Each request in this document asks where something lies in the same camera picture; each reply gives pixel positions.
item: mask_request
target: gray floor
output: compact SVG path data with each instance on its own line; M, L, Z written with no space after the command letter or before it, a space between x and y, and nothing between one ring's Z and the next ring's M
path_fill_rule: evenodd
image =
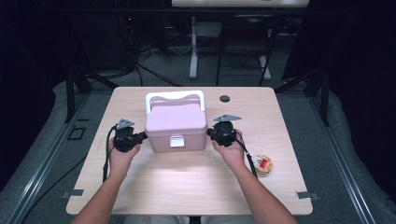
M206 39L200 45L198 78L189 79L190 53L180 54L185 49L177 48L169 53L152 51L151 56L140 62L147 68L172 79L183 86L214 86L216 56L213 53L213 40ZM292 46L292 40L280 37L277 40L274 57L270 63L272 80L263 86L276 88L282 85L281 75ZM144 86L169 86L150 73L143 71L141 75ZM220 86L257 86L259 76L222 77ZM126 77L112 79L121 86L140 86L136 71ZM37 137L31 150L26 155L8 185L0 194L0 223L21 222L27 208L34 198L42 195L57 179L65 174L74 164L80 161L91 146L111 90L103 84L91 80L94 89L91 95L78 95L78 112L69 124L64 124L66 117L65 85L61 83L54 88L57 95L56 105L52 114ZM283 117L285 119L291 142L293 143L300 167L308 190L320 197L313 201L314 212L309 216L297 217L300 223L396 223L394 203L375 184L367 169L359 160L350 141L347 121L340 102L331 94L329 103L330 127L324 128L318 119L316 100L305 98L301 92L304 83L289 92L277 95ZM85 130L80 140L67 140L73 128ZM362 195L366 202L369 215L361 217L351 199L348 184L337 168L334 157L334 145L329 141L329 132L336 139L336 147L345 158L348 171L352 174L357 188L353 192ZM79 165L67 177L35 206L26 218L25 223L69 223L72 216L65 212L67 199L61 196L76 183ZM113 217L111 223L120 223L122 217Z

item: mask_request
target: hand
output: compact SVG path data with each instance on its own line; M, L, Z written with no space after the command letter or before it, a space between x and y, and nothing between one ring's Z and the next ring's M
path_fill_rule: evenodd
M113 140L111 138L108 142L108 148L113 148ZM108 178L123 181L128 173L129 167L131 166L132 159L139 152L140 145L134 146L131 150L127 152L120 152L115 148L111 150L110 153L110 174Z
M236 139L242 142L242 132L235 129ZM238 167L246 167L244 159L244 149L235 141L228 147L219 146L218 142L212 140L212 145L217 152L219 152L224 159L225 163L230 167L232 171L238 169Z

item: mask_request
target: table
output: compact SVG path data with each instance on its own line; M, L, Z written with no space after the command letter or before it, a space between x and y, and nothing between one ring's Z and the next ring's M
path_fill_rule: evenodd
M270 88L247 87L119 87L108 103L93 139L75 189L81 196L71 196L66 207L77 214L102 184L106 135L121 118L135 122L143 132L146 121L145 96L156 91L200 90L205 94L209 127L214 118L224 114L242 117L233 121L241 130L251 155L265 154L274 163L260 181L294 215L312 212L309 200L298 199L296 191L306 191L285 122L275 93ZM230 102L220 101L221 95ZM246 215L250 214L244 195L233 173L207 137L204 150L154 153L145 140L121 185L113 215Z
M173 7L281 7L299 8L307 7L309 0L172 0ZM196 46L196 21L195 17L191 20L191 64L190 79L197 78L198 50ZM261 57L262 66L265 58ZM264 75L266 80L270 80L269 71Z

